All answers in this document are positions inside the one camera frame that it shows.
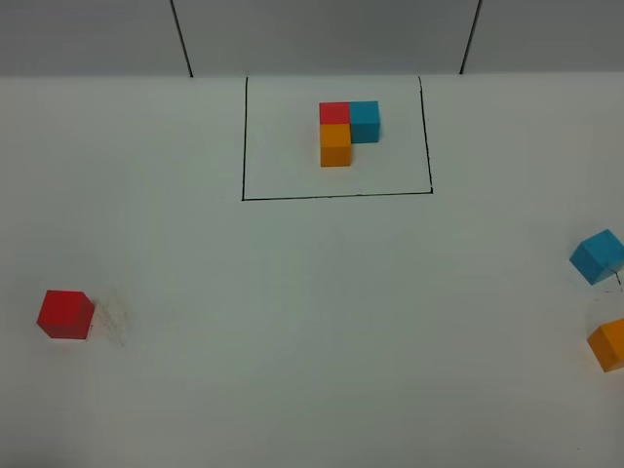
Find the orange template block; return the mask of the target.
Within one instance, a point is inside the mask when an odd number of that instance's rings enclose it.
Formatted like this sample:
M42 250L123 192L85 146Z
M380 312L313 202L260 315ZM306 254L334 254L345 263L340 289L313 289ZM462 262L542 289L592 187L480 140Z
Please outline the orange template block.
M351 133L348 124L322 124L320 127L320 162L322 167L351 165Z

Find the red template block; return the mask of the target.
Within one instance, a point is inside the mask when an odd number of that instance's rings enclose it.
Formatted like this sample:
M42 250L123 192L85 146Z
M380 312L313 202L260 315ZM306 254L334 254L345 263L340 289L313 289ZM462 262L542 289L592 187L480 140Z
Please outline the red template block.
M321 125L349 125L350 103L343 102L320 102L319 120Z

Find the blue template block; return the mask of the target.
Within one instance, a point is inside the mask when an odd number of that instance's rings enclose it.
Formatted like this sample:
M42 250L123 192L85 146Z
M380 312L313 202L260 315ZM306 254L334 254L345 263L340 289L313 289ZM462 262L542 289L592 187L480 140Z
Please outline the blue template block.
M377 143L380 139L380 111L377 101L351 101L350 133L353 143Z

